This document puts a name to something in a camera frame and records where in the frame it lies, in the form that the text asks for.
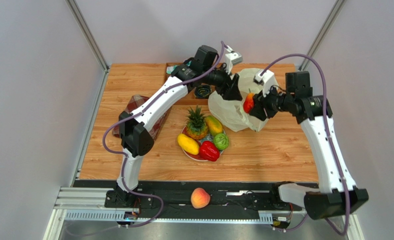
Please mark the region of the red orange fake apple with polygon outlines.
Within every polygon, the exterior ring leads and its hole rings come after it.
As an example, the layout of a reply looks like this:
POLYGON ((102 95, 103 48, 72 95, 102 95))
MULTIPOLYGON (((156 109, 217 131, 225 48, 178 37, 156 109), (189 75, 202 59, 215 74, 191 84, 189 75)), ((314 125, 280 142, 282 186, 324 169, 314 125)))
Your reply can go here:
POLYGON ((250 92, 246 98, 245 101, 243 103, 243 110, 245 113, 250 114, 250 112, 252 111, 252 109, 254 108, 254 93, 250 92))

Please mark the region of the translucent white plastic bag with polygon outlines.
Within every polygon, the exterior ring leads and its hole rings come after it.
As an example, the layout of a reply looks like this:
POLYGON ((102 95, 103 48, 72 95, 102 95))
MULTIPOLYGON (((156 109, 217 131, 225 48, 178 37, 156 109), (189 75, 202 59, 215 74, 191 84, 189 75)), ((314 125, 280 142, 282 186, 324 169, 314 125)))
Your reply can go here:
POLYGON ((242 101, 223 100, 216 92, 212 93, 208 99, 208 108, 211 114, 218 119, 223 126, 234 132, 239 132, 247 128, 259 132, 268 122, 268 120, 260 121, 245 113, 243 110, 243 103, 246 96, 249 93, 258 94, 262 91, 262 86, 253 81, 254 75, 259 70, 261 69, 245 68, 238 72, 240 76, 238 87, 243 97, 242 101))

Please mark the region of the yellow fake mango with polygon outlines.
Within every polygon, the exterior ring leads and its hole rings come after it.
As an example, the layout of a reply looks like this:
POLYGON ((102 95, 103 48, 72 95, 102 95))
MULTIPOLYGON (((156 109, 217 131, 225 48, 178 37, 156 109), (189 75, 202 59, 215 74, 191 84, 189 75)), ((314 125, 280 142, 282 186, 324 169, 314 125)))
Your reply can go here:
POLYGON ((213 136, 223 133, 222 123, 218 119, 216 119, 214 116, 212 116, 212 115, 207 116, 205 118, 205 122, 208 126, 209 132, 213 136))

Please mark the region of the fake pineapple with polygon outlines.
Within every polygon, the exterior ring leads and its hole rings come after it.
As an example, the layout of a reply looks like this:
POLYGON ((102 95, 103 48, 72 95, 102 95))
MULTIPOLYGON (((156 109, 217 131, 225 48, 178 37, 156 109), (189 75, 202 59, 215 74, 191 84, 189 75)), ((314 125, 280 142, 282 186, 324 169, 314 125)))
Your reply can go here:
POLYGON ((203 139, 208 134, 209 129, 205 121, 205 115, 201 111, 201 107, 197 105, 195 108, 190 108, 187 118, 187 135, 194 140, 203 139))

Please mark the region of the red fake bell pepper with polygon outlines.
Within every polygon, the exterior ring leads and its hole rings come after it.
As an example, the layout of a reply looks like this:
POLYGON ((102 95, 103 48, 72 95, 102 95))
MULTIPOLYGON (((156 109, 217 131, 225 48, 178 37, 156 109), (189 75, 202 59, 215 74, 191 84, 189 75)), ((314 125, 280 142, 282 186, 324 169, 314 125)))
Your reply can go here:
POLYGON ((199 149, 199 155, 208 161, 216 162, 220 157, 220 151, 211 141, 204 141, 199 149))

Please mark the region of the yellow fake bell pepper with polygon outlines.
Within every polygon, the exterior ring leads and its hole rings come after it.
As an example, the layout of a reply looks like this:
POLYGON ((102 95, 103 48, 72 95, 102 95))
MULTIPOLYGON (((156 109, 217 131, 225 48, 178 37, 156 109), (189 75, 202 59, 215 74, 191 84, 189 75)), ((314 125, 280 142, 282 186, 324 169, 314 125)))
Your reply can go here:
POLYGON ((200 145, 193 138, 181 133, 177 136, 177 142, 185 152, 191 155, 199 154, 200 145))

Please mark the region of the fake peach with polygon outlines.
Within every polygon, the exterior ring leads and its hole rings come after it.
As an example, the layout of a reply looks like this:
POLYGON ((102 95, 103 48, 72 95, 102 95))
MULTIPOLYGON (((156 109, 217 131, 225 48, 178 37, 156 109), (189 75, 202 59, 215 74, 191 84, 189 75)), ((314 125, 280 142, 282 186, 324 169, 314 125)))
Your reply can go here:
POLYGON ((211 196, 203 188, 196 188, 191 194, 191 205, 195 209, 201 209, 209 205, 211 196))

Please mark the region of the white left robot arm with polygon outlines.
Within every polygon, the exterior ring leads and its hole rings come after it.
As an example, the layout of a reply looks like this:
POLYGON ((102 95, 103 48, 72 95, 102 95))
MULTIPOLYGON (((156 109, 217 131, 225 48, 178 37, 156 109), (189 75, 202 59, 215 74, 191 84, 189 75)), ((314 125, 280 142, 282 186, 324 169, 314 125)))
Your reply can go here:
POLYGON ((240 101, 238 74, 232 74, 234 65, 243 61, 242 55, 224 45, 224 53, 207 45, 198 48, 194 57, 175 67, 160 89, 142 106, 119 116, 119 136, 123 148, 123 163, 117 185, 117 197, 125 202, 132 198, 131 190, 138 186, 138 175, 146 155, 154 145, 149 131, 157 120, 178 100, 200 85, 214 86, 224 100, 240 101), (221 67, 221 56, 224 63, 221 67))

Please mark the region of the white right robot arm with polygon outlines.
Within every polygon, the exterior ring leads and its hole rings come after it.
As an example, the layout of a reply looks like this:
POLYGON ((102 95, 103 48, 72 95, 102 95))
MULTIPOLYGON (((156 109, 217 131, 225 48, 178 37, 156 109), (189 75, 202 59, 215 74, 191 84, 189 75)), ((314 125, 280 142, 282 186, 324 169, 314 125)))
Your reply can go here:
POLYGON ((262 86, 253 97, 249 114, 265 121, 278 112, 289 112, 296 118, 311 148, 318 174, 318 188, 293 182, 279 182, 273 187, 276 205, 291 203, 304 208, 313 220, 347 216, 369 199, 364 188, 358 188, 346 167, 335 136, 329 102, 314 96, 307 71, 289 72, 285 89, 277 85, 274 73, 259 70, 253 81, 262 86))

